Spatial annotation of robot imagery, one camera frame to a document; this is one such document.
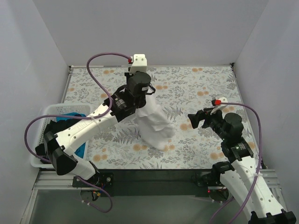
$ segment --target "gray wall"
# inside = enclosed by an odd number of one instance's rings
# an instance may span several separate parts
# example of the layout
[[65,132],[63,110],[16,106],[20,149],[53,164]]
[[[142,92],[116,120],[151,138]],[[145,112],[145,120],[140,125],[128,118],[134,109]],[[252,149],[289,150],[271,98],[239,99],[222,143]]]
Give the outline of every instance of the gray wall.
[[[235,62],[268,0],[33,0],[68,65],[105,51],[151,65]],[[103,57],[94,64],[124,65]]]
[[[24,130],[59,102],[68,67],[32,0],[0,5],[0,223],[16,224],[38,171],[30,165]],[[29,138],[34,135],[33,128]]]
[[[265,163],[276,170],[286,204],[297,217],[298,62],[299,1],[269,1],[236,62],[235,71],[244,102],[261,117]],[[250,115],[256,128],[256,119]]]

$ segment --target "gray floor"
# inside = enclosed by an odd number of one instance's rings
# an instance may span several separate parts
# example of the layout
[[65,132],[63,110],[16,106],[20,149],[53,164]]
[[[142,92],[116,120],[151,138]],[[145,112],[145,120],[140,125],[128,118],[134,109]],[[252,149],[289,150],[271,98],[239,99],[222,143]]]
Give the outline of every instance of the gray floor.
[[[118,196],[114,197],[114,208],[103,214],[82,204],[77,190],[39,190],[31,224],[207,224],[219,208],[217,203],[206,203],[192,199],[192,196]],[[107,198],[96,201],[106,208]],[[214,219],[214,224],[225,224],[240,206],[231,202]],[[234,224],[246,224],[241,214]]]

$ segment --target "floral tablecloth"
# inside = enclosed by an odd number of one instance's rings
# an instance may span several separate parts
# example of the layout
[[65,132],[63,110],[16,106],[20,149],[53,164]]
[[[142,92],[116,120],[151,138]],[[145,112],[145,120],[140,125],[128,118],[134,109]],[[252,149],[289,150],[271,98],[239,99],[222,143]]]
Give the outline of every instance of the floral tablecloth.
[[[126,68],[94,68],[93,74],[113,93],[125,84]],[[156,99],[175,127],[175,136],[163,151],[149,147],[142,139],[134,116],[94,136],[88,145],[87,160],[98,168],[190,169],[211,168],[226,160],[221,140],[210,129],[192,129],[189,113],[211,107],[211,99],[225,96],[241,102],[230,67],[148,67]],[[64,101],[90,103],[97,108],[107,95],[91,79],[85,68],[75,68]],[[248,118],[242,107],[228,106],[224,114],[236,112],[244,122],[243,136],[256,153]]]

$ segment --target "white cloth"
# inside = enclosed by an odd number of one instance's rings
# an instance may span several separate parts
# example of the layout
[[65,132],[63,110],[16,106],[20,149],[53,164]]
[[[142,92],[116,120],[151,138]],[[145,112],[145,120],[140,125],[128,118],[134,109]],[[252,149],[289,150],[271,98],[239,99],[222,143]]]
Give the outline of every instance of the white cloth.
[[136,109],[135,115],[141,138],[150,146],[163,150],[174,136],[174,128],[154,95],[146,95],[146,105]]

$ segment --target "tabletop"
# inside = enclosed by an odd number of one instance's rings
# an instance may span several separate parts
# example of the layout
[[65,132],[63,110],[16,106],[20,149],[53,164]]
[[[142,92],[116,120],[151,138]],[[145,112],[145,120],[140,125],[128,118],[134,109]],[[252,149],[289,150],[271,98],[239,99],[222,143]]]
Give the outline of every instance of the tabletop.
[[[113,94],[126,83],[125,67],[92,68],[92,73]],[[140,136],[134,116],[100,132],[89,140],[87,160],[98,168],[108,169],[199,169],[211,168],[226,160],[221,140],[210,129],[192,129],[189,113],[212,107],[211,100],[225,96],[229,102],[240,103],[234,73],[223,67],[148,67],[156,99],[174,125],[175,135],[163,151],[149,147]],[[86,68],[74,68],[64,102],[90,103],[96,109],[107,95],[91,79]],[[235,112],[242,117],[243,137],[256,154],[255,140],[244,108],[227,106],[225,115]]]

